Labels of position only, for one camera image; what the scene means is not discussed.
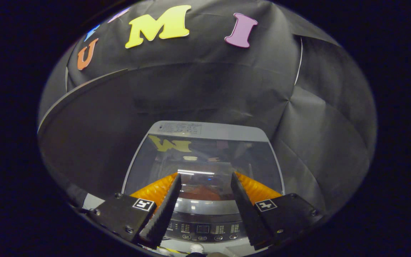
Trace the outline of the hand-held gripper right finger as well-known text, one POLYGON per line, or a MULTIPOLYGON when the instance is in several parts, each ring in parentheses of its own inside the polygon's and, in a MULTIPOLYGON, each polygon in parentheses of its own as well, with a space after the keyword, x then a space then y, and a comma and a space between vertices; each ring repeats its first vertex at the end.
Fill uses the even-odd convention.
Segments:
POLYGON ((324 220, 323 212, 299 195, 282 195, 236 171, 230 187, 250 245, 255 250, 284 247, 320 226, 324 220))

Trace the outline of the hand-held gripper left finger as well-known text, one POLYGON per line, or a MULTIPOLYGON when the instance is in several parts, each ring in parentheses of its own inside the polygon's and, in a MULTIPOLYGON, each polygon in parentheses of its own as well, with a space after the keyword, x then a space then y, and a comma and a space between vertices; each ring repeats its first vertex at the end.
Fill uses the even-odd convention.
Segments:
POLYGON ((130 195, 117 193, 89 211, 89 219, 133 245, 160 246, 173 215, 182 181, 173 173, 130 195))

